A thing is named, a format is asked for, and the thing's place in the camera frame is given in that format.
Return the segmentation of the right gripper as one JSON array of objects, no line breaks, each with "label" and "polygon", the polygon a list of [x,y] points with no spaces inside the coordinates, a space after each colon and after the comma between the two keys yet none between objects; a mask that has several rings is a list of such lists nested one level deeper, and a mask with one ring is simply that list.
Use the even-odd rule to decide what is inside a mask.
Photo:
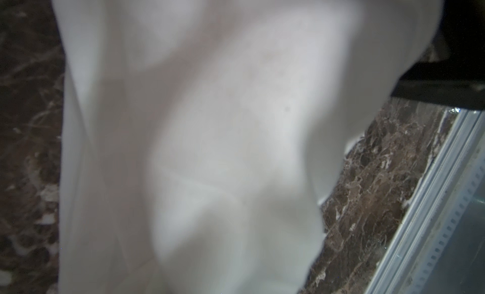
[{"label": "right gripper", "polygon": [[484,110],[484,0],[445,0],[431,47],[438,61],[415,64],[392,97]]}]

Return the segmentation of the white shorts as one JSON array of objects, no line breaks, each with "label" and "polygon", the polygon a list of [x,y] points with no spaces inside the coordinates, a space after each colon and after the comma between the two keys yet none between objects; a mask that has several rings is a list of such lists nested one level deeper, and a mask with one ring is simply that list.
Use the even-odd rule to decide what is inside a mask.
[{"label": "white shorts", "polygon": [[297,293],[443,0],[52,0],[59,293]]}]

